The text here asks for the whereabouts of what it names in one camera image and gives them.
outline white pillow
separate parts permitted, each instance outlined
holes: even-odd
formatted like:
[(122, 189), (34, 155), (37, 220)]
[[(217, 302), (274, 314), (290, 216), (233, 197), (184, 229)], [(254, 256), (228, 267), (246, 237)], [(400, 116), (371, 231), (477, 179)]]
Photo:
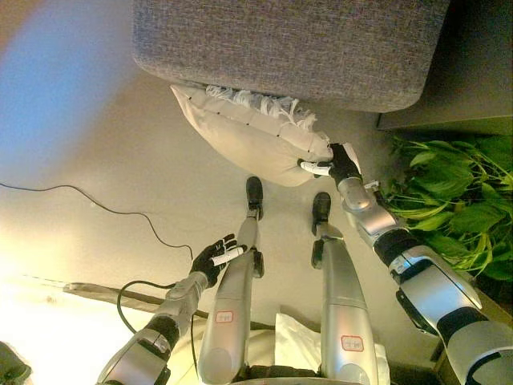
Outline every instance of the white pillow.
[(313, 114), (295, 113), (298, 100), (269, 98), (249, 91), (173, 84), (189, 123), (222, 156), (246, 171), (284, 186), (298, 186), (313, 175), (297, 160), (331, 160), (329, 138), (313, 132)]

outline silver robot leg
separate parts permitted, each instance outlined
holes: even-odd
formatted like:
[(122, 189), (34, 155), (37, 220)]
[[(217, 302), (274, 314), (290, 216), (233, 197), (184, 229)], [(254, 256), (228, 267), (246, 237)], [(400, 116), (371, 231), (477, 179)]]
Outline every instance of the silver robot leg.
[(249, 210), (240, 227), (237, 241), (247, 245), (248, 251), (229, 263), (208, 316), (198, 362), (206, 384), (231, 383), (246, 364), (257, 215), (257, 210)]
[(378, 384), (378, 368), (367, 306), (342, 234), (317, 225), (313, 266), (322, 269), (321, 373), (362, 385)]

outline robot fingers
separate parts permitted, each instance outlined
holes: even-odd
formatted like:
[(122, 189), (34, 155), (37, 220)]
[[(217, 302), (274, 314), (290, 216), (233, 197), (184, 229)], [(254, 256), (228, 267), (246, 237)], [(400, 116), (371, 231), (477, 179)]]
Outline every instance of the robot fingers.
[(237, 245), (235, 234), (229, 234), (216, 242), (216, 251), (213, 254), (214, 266), (223, 265), (234, 258), (239, 257), (248, 250), (246, 245)]

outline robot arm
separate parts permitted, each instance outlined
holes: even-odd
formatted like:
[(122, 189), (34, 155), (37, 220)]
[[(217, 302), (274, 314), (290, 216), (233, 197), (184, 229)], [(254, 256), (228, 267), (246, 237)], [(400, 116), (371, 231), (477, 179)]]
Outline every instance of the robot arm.
[(128, 341), (103, 368), (98, 385), (164, 385), (171, 375), (167, 362), (178, 339), (187, 333), (200, 296), (217, 282), (224, 268), (219, 261), (242, 254), (233, 234), (207, 247), (191, 272), (166, 294), (150, 322)]
[(378, 204), (363, 186), (356, 159), (348, 156), (350, 147), (331, 147), (332, 164), (300, 166), (335, 179), (350, 223), (388, 267), (399, 285), (397, 299), (415, 326), (442, 338), (461, 384), (513, 379), (513, 331), (489, 321), (471, 285)]

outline power cord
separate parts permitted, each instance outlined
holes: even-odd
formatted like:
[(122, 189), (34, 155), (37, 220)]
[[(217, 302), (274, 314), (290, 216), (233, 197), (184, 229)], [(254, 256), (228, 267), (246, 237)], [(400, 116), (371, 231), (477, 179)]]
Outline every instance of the power cord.
[(44, 193), (46, 191), (56, 190), (57, 188), (65, 188), (65, 187), (72, 188), (75, 191), (78, 191), (79, 193), (84, 195), (89, 201), (93, 202), (95, 205), (101, 207), (102, 209), (104, 209), (105, 211), (108, 211), (109, 213), (118, 214), (118, 215), (139, 215), (139, 216), (145, 218), (147, 223), (151, 227), (151, 231), (153, 231), (153, 234), (155, 235), (155, 237), (161, 244), (163, 244), (167, 247), (171, 247), (173, 249), (181, 249), (183, 247), (187, 248), (189, 250), (189, 254), (191, 256), (191, 261), (194, 259), (194, 257), (192, 256), (192, 248), (190, 245), (170, 245), (167, 242), (163, 241), (162, 238), (159, 236), (159, 234), (156, 232), (155, 227), (153, 226), (153, 223), (151, 222), (151, 219), (145, 213), (129, 212), (129, 211), (116, 211), (113, 209), (109, 209), (108, 207), (106, 207), (105, 205), (102, 205), (100, 202), (95, 200), (93, 197), (91, 197), (89, 194), (87, 194), (86, 192), (84, 192), (82, 189), (80, 189), (78, 187), (72, 186), (70, 184), (59, 184), (57, 186), (53, 186), (53, 187), (49, 187), (49, 188), (27, 188), (27, 187), (11, 186), (8, 184), (4, 184), (2, 182), (0, 182), (0, 186), (5, 187), (5, 188), (12, 188), (14, 190), (31, 191), (31, 192), (35, 192), (35, 193)]
[(172, 283), (171, 285), (157, 285), (156, 283), (154, 282), (149, 282), (149, 281), (141, 281), (141, 280), (136, 280), (136, 281), (131, 281), (131, 282), (128, 282), (125, 286), (123, 286), (119, 292), (118, 292), (118, 297), (117, 297), (117, 300), (115, 302), (115, 305), (116, 305), (116, 308), (118, 309), (118, 314), (119, 314), (119, 317), (121, 318), (121, 321), (123, 321), (123, 323), (125, 324), (125, 326), (129, 329), (129, 331), (131, 331), (132, 333), (137, 333), (137, 331), (133, 328), (133, 326), (130, 324), (130, 322), (127, 320), (127, 318), (124, 316), (123, 314), (123, 310), (121, 309), (121, 297), (123, 296), (123, 292), (130, 286), (132, 285), (135, 285), (135, 284), (142, 284), (142, 285), (148, 285), (148, 286), (153, 286), (153, 287), (157, 287), (159, 289), (171, 289), (172, 287), (174, 287), (174, 283)]
[[(156, 239), (160, 243), (162, 243), (163, 245), (166, 245), (167, 247), (171, 247), (173, 249), (187, 248), (189, 250), (191, 261), (194, 259), (194, 257), (192, 256), (192, 247), (190, 245), (187, 245), (187, 244), (185, 244), (185, 245), (170, 245), (167, 242), (163, 241), (162, 238), (160, 238), (159, 234), (156, 232), (155, 227), (154, 227), (153, 223), (151, 222), (150, 217), (148, 215), (146, 215), (145, 213), (140, 213), (140, 212), (124, 212), (124, 211), (116, 211), (116, 210), (113, 210), (113, 209), (109, 209), (107, 206), (105, 206), (105, 205), (101, 204), (100, 202), (98, 202), (96, 199), (91, 197), (89, 194), (84, 192), (82, 189), (80, 189), (80, 188), (78, 188), (76, 186), (73, 186), (71, 184), (59, 184), (59, 185), (56, 185), (56, 186), (53, 186), (53, 187), (49, 187), (49, 188), (28, 188), (28, 187), (11, 186), (9, 184), (5, 184), (5, 183), (0, 182), (0, 186), (2, 186), (4, 188), (11, 188), (13, 190), (30, 191), (30, 192), (34, 192), (34, 193), (44, 193), (44, 192), (47, 192), (47, 191), (50, 191), (50, 190), (56, 190), (57, 188), (72, 188), (75, 191), (81, 193), (83, 196), (85, 196), (89, 201), (93, 202), (95, 205), (101, 207), (102, 209), (104, 209), (105, 211), (108, 211), (109, 213), (118, 214), (118, 215), (139, 215), (139, 216), (145, 218), (147, 223), (150, 225), (151, 231), (153, 232), (153, 234), (155, 235)], [(117, 300), (116, 300), (116, 308), (118, 310), (118, 314), (119, 314), (119, 317), (121, 318), (121, 321), (123, 321), (125, 326), (132, 333), (136, 333), (136, 331), (135, 331), (133, 326), (130, 324), (130, 322), (127, 320), (127, 318), (123, 314), (123, 310), (121, 309), (121, 297), (123, 296), (123, 292), (128, 287), (130, 287), (132, 285), (135, 285), (135, 284), (149, 285), (149, 286), (153, 286), (153, 287), (156, 287), (156, 288), (159, 288), (159, 289), (171, 289), (175, 285), (175, 283), (172, 283), (171, 285), (157, 285), (154, 282), (136, 280), (136, 281), (128, 282), (125, 286), (123, 286), (121, 288), (121, 290), (118, 292), (118, 297), (117, 297)], [(197, 361), (196, 361), (196, 350), (195, 350), (195, 347), (194, 347), (193, 327), (194, 327), (194, 315), (191, 318), (191, 349), (192, 349), (192, 359), (194, 360), (194, 367), (196, 369), (196, 376), (197, 376), (198, 375), (198, 364), (197, 364)]]

